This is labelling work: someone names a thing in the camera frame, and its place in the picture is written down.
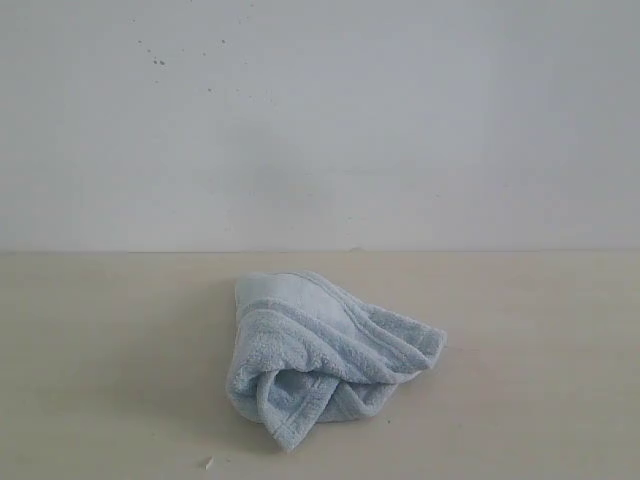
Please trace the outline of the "light blue terry towel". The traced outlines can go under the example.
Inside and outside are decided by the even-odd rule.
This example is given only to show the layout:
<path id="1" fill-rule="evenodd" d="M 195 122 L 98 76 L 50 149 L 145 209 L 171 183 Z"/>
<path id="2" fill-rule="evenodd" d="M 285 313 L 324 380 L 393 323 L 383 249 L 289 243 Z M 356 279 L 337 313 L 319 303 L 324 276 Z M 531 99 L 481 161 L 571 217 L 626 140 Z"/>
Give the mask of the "light blue terry towel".
<path id="1" fill-rule="evenodd" d="M 319 423 L 378 414 L 399 385 L 437 364 L 447 340 L 314 272 L 248 274 L 235 304 L 226 391 L 284 451 Z"/>

